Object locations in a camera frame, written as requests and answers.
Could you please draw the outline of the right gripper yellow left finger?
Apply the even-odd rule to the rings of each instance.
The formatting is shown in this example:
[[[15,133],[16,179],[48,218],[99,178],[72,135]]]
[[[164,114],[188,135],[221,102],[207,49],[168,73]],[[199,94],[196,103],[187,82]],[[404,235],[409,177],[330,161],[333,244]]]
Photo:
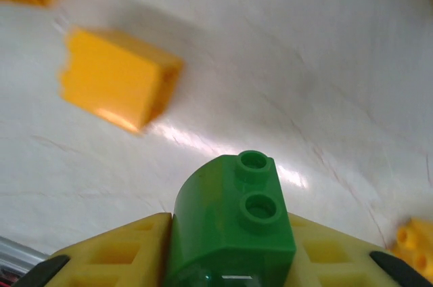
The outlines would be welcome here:
[[[53,253],[17,286],[161,286],[172,215],[157,213]]]

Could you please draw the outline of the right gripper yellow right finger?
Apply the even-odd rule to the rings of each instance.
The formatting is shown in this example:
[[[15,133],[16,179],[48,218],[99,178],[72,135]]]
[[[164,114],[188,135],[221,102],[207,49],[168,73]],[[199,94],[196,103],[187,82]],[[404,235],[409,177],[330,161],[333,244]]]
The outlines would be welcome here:
[[[297,252],[286,286],[431,286],[387,250],[340,231],[288,215]]]

